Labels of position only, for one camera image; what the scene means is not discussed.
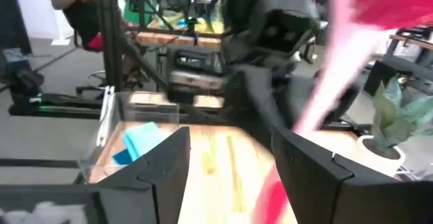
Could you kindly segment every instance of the potted plant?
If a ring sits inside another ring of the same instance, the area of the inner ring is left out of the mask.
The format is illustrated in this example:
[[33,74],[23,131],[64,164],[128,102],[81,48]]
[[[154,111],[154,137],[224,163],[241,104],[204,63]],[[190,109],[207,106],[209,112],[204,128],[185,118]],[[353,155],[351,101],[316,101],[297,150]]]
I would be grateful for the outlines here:
[[390,79],[386,88],[381,83],[373,104],[375,115],[371,135],[358,139],[350,159],[393,177],[405,161],[397,146],[413,135],[433,135],[433,129],[420,130],[433,118],[433,96],[416,99],[402,106],[401,85]]

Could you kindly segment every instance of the clear plastic bin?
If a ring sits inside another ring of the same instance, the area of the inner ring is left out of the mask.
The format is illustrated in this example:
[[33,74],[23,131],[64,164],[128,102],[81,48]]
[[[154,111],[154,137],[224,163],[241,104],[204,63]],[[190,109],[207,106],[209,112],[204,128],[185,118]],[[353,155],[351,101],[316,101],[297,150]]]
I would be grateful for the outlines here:
[[122,136],[128,128],[147,122],[156,123],[158,132],[168,137],[179,128],[179,106],[167,102],[162,93],[120,92],[106,97],[95,141],[78,159],[85,182],[97,183],[125,167],[113,159],[126,148]]

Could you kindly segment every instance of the green plant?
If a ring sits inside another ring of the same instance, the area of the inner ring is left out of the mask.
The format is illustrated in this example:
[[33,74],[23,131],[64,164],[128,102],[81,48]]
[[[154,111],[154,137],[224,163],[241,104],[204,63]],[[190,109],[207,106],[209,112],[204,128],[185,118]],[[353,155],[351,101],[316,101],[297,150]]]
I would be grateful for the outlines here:
[[416,99],[403,107],[402,97],[396,77],[390,79],[386,88],[381,83],[374,96],[371,134],[374,146],[379,150],[393,148],[413,135],[433,135],[433,129],[420,130],[433,118],[433,96]]

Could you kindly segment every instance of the black shirt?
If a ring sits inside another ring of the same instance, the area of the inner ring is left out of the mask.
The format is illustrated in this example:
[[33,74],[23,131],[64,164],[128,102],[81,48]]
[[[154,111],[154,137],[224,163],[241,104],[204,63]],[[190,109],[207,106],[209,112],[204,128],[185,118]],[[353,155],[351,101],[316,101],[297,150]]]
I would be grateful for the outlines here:
[[100,32],[94,1],[82,2],[77,0],[71,6],[63,10],[69,25],[75,29],[81,37],[83,44],[87,44]]

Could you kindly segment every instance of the white pot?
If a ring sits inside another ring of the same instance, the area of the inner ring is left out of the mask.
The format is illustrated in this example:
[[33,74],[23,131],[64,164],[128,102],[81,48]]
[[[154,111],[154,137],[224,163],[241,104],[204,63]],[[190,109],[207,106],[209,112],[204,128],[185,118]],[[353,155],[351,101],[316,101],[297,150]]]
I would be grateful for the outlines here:
[[357,148],[351,154],[350,159],[382,174],[388,175],[390,177],[395,176],[398,168],[400,168],[406,159],[405,153],[403,153],[400,148],[394,147],[394,153],[399,155],[399,157],[396,157],[395,159],[389,159],[379,156],[365,147],[363,142],[366,139],[373,139],[373,136],[364,135],[358,138]]

